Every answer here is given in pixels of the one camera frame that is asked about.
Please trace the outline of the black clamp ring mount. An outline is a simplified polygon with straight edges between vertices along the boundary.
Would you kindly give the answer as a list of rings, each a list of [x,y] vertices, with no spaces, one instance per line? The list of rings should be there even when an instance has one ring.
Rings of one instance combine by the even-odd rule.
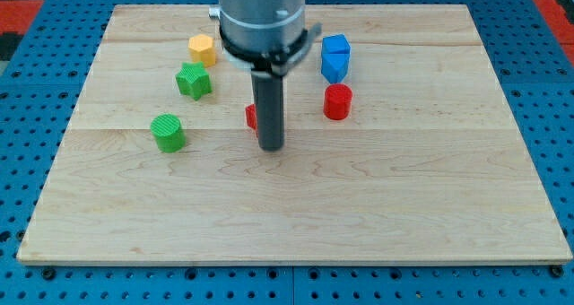
[[[292,68],[304,60],[315,39],[322,33],[322,24],[318,22],[308,30],[303,29],[291,45],[267,52],[240,48],[231,42],[230,38],[223,33],[222,28],[219,28],[219,32],[224,52],[238,68],[280,77],[287,75]]]

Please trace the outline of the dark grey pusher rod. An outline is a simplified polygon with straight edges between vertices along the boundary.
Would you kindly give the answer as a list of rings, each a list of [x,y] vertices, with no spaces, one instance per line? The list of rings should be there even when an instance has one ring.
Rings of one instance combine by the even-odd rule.
[[[252,70],[251,81],[259,147],[267,152],[278,151],[284,144],[283,79]]]

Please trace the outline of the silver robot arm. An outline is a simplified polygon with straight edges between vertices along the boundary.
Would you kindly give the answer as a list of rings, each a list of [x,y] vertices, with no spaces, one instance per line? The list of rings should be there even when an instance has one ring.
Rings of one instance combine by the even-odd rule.
[[[219,22],[224,52],[250,71],[259,147],[284,145],[283,78],[322,32],[306,27],[305,0],[218,0],[209,10]]]

